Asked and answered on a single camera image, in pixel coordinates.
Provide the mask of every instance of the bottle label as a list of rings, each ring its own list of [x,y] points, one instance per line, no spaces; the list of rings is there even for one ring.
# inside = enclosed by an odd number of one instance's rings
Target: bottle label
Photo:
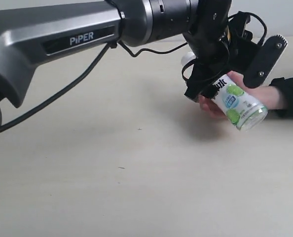
[[[259,109],[265,109],[261,102],[247,94],[227,75],[217,80],[214,86],[219,92],[212,100],[237,127],[241,127]]]

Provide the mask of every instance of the black sleeve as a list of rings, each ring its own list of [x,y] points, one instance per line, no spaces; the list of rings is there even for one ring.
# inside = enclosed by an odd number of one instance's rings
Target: black sleeve
[[[293,78],[277,78],[274,79],[270,86],[276,87],[285,97],[288,108],[286,110],[277,110],[276,113],[280,117],[293,117]]]

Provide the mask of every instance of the plastic bottle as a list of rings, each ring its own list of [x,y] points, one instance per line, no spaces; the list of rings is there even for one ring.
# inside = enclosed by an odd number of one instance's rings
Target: plastic bottle
[[[193,52],[187,53],[182,58],[182,66],[195,58]],[[187,77],[190,76],[191,70],[192,67],[189,67],[188,71],[185,71]],[[266,118],[268,109],[258,99],[237,86],[227,75],[219,78],[214,85],[219,88],[219,92],[212,101],[238,130],[250,130]]]

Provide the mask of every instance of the white wall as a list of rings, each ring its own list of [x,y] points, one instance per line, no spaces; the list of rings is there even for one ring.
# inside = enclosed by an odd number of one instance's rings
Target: white wall
[[[90,0],[0,0],[0,9],[84,1]],[[293,36],[293,0],[232,0],[231,13],[238,10],[254,12],[263,18],[268,25],[269,35]],[[256,20],[253,20],[249,29],[255,33],[255,36],[262,34],[261,25]]]

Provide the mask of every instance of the tabletop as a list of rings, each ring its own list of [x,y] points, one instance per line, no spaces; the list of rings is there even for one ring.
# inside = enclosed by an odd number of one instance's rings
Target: tabletop
[[[267,83],[293,77],[288,41]],[[38,68],[21,108],[1,103],[3,121],[79,76],[100,48]],[[188,51],[112,49],[0,134],[0,237],[293,237],[293,119],[269,115],[249,132],[210,119],[183,95]]]

